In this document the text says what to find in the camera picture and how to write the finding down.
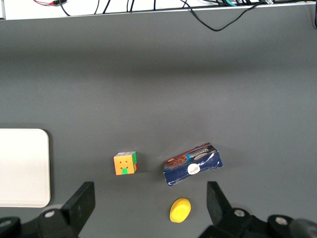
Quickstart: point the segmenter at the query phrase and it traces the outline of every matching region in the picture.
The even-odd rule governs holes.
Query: cookie image
[[[200,154],[200,155],[196,156],[196,157],[194,158],[194,160],[198,160],[198,159],[202,158],[202,157],[205,156],[205,155],[207,155],[207,153]]]
[[[187,161],[186,156],[177,156],[175,158],[171,158],[164,163],[164,167],[174,168],[184,164]]]

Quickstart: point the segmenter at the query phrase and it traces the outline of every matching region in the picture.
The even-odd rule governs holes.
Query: white label
[[[200,167],[197,164],[190,164],[187,168],[187,171],[190,175],[194,175],[200,171]]]

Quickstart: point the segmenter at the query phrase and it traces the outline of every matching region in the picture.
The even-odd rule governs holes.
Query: snack package
[[[172,187],[191,175],[220,167],[219,152],[210,143],[205,143],[165,160],[164,175],[168,186]]]

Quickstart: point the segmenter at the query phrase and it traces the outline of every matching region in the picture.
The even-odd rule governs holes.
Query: yellow plastic toy
[[[191,205],[188,199],[179,198],[173,203],[170,209],[169,218],[172,222],[181,223],[188,217],[190,210]]]

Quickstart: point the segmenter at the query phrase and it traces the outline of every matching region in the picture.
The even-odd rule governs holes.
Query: white board
[[[0,207],[44,207],[50,198],[46,132],[0,129]]]

